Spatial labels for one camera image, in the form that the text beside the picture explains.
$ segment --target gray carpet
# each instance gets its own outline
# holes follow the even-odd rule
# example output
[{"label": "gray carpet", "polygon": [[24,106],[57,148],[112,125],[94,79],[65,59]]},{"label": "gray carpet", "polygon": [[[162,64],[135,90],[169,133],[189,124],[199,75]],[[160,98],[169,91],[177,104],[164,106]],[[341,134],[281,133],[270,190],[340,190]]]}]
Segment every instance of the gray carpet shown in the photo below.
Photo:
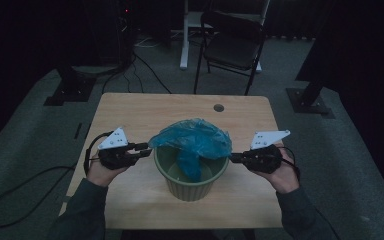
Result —
[{"label": "gray carpet", "polygon": [[[146,44],[154,46],[155,43],[142,43]],[[268,97],[279,129],[292,132],[284,143],[295,152],[302,171],[302,185],[341,238],[384,239],[384,181],[338,95],[328,89],[321,93],[335,119],[294,113],[287,97],[285,88],[305,88],[307,85],[294,79],[311,46],[312,42],[305,40],[267,40],[261,57],[263,72],[256,76],[249,95]],[[192,93],[199,52],[196,45],[191,44],[189,66],[185,71],[179,69],[179,41],[173,41],[171,48],[160,45],[136,47],[135,52],[172,93]],[[103,70],[84,66],[76,69],[84,72]],[[222,70],[214,70],[211,74],[205,69],[201,72],[199,94],[242,95],[245,91],[246,80],[240,75]],[[142,92],[142,83],[145,93],[166,93],[139,59],[125,76],[130,84],[119,74],[108,82],[105,91]],[[69,166],[78,160],[107,78],[98,79],[88,102],[65,103],[60,107],[43,106],[45,99],[56,89],[59,75],[52,71],[37,82],[0,133],[0,194],[44,169]],[[46,173],[3,199],[0,224],[23,216],[63,172]],[[32,215],[19,224],[0,229],[0,240],[44,239],[50,224],[58,216],[71,175],[72,172]],[[238,230],[232,231],[231,235],[243,239]],[[257,239],[290,239],[283,229],[257,229],[256,235]],[[106,238],[118,239],[119,236],[120,231],[108,230]]]}]

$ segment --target trash can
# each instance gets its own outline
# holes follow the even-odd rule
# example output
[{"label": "trash can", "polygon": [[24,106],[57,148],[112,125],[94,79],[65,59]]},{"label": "trash can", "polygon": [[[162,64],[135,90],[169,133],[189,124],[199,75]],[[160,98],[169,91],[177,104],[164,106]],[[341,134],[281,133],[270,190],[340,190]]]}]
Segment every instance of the trash can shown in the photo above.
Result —
[{"label": "trash can", "polygon": [[227,157],[219,159],[200,159],[201,181],[192,182],[177,165],[179,149],[169,146],[155,148],[154,159],[158,170],[165,177],[170,192],[183,201],[197,201],[210,191],[214,181],[226,170]]}]

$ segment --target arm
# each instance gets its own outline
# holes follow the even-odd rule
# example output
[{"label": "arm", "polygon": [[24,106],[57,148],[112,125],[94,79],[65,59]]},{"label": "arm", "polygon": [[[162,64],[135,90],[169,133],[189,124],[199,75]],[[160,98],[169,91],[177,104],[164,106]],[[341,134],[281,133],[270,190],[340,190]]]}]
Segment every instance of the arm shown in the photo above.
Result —
[{"label": "arm", "polygon": [[126,170],[109,170],[99,161],[92,161],[87,178],[80,183],[65,212],[53,223],[48,239],[104,239],[108,185]]},{"label": "arm", "polygon": [[[279,150],[285,160],[294,163],[285,149]],[[292,166],[282,162],[272,174],[254,173],[267,179],[276,190],[282,210],[282,225],[289,235],[294,239],[333,239],[332,229],[300,187]]]}]

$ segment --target hand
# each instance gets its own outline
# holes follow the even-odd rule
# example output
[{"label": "hand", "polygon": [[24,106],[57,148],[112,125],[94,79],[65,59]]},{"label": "hand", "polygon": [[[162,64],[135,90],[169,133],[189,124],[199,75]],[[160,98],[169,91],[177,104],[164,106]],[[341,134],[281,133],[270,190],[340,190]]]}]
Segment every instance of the hand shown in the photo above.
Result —
[{"label": "hand", "polygon": [[[92,157],[92,159],[98,159],[98,152]],[[118,174],[126,171],[129,167],[119,168],[119,169],[108,169],[102,166],[99,160],[92,160],[89,167],[89,172],[86,176],[86,179],[91,183],[101,186],[107,187],[110,185],[112,180],[117,177]]]},{"label": "hand", "polygon": [[[275,144],[276,147],[283,147],[282,144]],[[288,156],[284,148],[279,148],[283,159],[294,163],[294,160]],[[292,166],[282,162],[280,167],[272,174],[251,171],[270,182],[273,188],[279,193],[289,193],[299,188],[297,175]]]}]

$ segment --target dark background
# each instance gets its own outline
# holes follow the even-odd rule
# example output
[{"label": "dark background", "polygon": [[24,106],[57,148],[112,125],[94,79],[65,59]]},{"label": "dark background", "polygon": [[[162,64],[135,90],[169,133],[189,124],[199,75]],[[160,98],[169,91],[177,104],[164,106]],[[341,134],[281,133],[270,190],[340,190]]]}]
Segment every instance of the dark background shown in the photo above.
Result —
[{"label": "dark background", "polygon": [[[119,48],[118,41],[125,43],[141,29],[170,47],[170,29],[183,24],[183,1],[121,0],[118,7],[116,2],[0,1],[0,131],[36,81],[57,64],[119,64],[129,56],[128,46]],[[208,5],[190,3],[190,10]],[[245,1],[239,9],[233,0],[214,1],[222,10],[239,12],[260,12],[261,3]],[[272,0],[266,29],[269,36],[290,40],[317,37],[297,79],[339,93],[384,177],[384,1]]]}]

